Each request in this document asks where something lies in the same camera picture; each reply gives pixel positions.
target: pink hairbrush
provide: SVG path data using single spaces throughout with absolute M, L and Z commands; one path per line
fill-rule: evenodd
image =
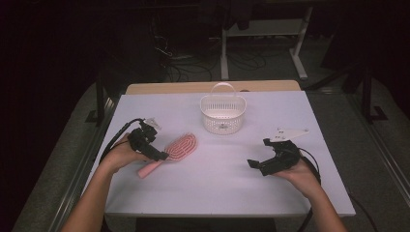
M 195 135 L 193 135 L 192 133 L 186 133 L 166 146 L 164 151 L 169 154 L 166 160 L 182 160 L 196 149 L 196 145 L 197 142 Z M 160 166 L 162 162 L 163 160 L 158 160 L 148 163 L 146 166 L 139 169 L 138 176 L 140 178 L 145 178 L 154 169 Z

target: basket handle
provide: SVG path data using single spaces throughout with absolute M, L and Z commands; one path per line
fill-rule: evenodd
M 235 88 L 234 88 L 231 84 L 229 84 L 229 83 L 227 83 L 227 82 L 220 82 L 220 83 L 214 85 L 214 87 L 212 87 L 212 90 L 211 90 L 211 95 L 214 93 L 214 90 L 215 90 L 217 87 L 219 87 L 219 86 L 228 86 L 228 87 L 231 87 L 232 90 L 233 90 L 233 96 L 236 96 L 236 90 L 235 90 Z

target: hairbrush handle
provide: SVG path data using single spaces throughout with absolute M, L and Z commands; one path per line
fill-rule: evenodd
M 138 176 L 142 179 L 145 178 L 146 176 L 148 176 L 148 174 L 154 171 L 154 169 L 160 166 L 161 163 L 163 163 L 163 160 L 158 160 L 158 161 L 153 161 L 153 162 L 148 163 L 147 165 L 139 169 Z

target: hand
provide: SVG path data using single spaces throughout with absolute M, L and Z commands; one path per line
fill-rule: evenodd
M 273 174 L 286 179 L 299 190 L 306 198 L 310 198 L 322 191 L 322 187 L 316 180 L 316 177 L 308 168 L 308 165 L 300 159 L 296 165 L 289 169 Z
M 113 146 L 113 149 L 106 155 L 100 165 L 109 168 L 113 173 L 120 168 L 136 160 L 149 160 L 146 156 L 134 151 L 128 141 L 129 133 L 126 133 Z

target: person's left hand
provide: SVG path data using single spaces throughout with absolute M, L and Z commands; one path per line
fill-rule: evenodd
M 112 150 L 102 160 L 101 165 L 108 167 L 114 173 L 120 168 L 128 165 L 136 160 L 149 160 L 143 154 L 132 149 L 128 141 L 129 133 L 126 133 L 118 142 L 116 142 Z

